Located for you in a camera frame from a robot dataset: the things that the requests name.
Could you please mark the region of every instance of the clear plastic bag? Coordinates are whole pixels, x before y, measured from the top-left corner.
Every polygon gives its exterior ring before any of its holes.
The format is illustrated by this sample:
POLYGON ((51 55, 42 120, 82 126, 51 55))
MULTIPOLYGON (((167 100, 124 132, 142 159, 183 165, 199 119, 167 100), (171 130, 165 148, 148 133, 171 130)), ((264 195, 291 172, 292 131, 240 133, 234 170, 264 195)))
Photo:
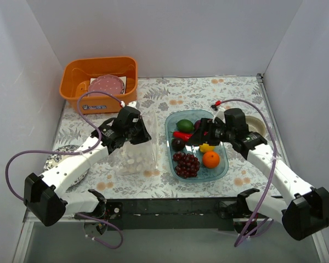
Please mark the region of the clear plastic bag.
POLYGON ((117 174, 143 173, 157 168, 158 124, 156 113, 150 112, 142 117, 146 130, 151 135, 151 140, 138 145, 126 142, 122 148, 115 150, 107 161, 114 164, 117 174))

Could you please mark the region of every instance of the grapes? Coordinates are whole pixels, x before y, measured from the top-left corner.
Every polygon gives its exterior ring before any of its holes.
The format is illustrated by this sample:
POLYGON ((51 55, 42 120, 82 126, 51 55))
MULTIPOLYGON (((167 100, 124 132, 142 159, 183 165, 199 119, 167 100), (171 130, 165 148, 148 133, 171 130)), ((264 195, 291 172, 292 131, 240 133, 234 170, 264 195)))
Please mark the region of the grapes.
POLYGON ((197 172, 200 170, 200 162, 194 155, 184 152, 176 152, 173 155, 173 160, 177 162, 174 168, 175 173, 182 178, 197 177, 197 172))

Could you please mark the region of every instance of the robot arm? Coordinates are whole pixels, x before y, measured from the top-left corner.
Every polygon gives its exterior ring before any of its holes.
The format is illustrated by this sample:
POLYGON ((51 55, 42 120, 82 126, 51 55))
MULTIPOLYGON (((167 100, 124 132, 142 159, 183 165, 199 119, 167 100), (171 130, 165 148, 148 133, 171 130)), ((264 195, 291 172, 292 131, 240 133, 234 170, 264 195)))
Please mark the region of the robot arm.
MULTIPOLYGON (((224 112, 225 123, 219 118, 201 119, 199 129, 189 143, 218 145, 229 142, 235 151, 256 166, 267 178, 270 175, 273 149, 259 134, 250 132, 245 114, 239 108, 224 112)), ((283 224, 291 237, 301 240, 329 226, 329 192, 314 188, 296 175, 282 160, 276 160, 272 184, 283 197, 278 200, 266 197, 259 212, 283 224)), ((262 194, 249 189, 237 197, 237 208, 243 214, 255 210, 262 194)))
POLYGON ((101 142, 98 132, 91 136, 77 149, 80 155, 70 156, 54 168, 41 175, 30 174, 25 180, 24 204, 43 222, 45 226, 56 223, 64 214, 85 212, 99 218, 104 214, 105 198, 95 190, 82 193, 65 193, 73 181, 97 161, 106 158, 126 141, 141 144, 151 140, 146 131, 140 112, 133 107, 122 108, 117 118, 105 121, 100 127, 101 142))

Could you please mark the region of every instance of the white backdrop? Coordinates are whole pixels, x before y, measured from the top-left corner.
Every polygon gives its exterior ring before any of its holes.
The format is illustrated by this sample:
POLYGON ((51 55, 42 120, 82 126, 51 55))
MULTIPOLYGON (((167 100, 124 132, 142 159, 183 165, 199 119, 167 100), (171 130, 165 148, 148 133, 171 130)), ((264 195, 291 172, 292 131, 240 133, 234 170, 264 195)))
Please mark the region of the white backdrop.
POLYGON ((302 3, 265 82, 292 168, 329 191, 329 1, 302 3))
POLYGON ((129 55, 140 77, 265 72, 302 0, 27 0, 64 67, 129 55))
MULTIPOLYGON (((23 150, 50 149, 63 101, 62 68, 25 0, 0 1, 0 262, 11 262, 26 207, 8 190, 4 170, 23 150)), ((10 174, 23 195, 24 179, 40 173, 45 155, 18 158, 10 174)))

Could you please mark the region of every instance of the blue patterned plate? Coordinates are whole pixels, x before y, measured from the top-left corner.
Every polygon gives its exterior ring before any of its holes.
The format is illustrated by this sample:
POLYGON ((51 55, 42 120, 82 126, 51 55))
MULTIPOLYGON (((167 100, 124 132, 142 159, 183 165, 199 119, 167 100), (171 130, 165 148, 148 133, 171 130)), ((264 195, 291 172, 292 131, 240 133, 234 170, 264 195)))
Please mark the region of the blue patterned plate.
POLYGON ((192 121, 192 123, 195 123, 197 120, 201 118, 213 118, 213 115, 210 112, 204 110, 191 110, 191 111, 175 112, 169 115, 168 118, 166 119, 165 129, 166 129, 169 165, 171 167, 173 176, 182 182, 209 182, 222 178, 228 171, 228 158, 226 156, 224 145, 223 143, 221 143, 219 146, 216 146, 214 148, 214 151, 217 154, 219 154, 220 157, 220 163, 216 168, 208 169, 205 166, 203 166, 202 164, 203 153, 200 152, 198 146, 186 145, 182 151, 185 153, 193 154, 198 158, 201 166, 200 170, 197 172, 197 177, 187 178, 187 179, 181 178, 175 173, 174 167, 177 166, 177 162, 173 161, 172 156, 176 153, 176 151, 172 149, 171 142, 173 140, 172 133, 178 131, 177 122, 179 122, 181 119, 188 119, 192 121))

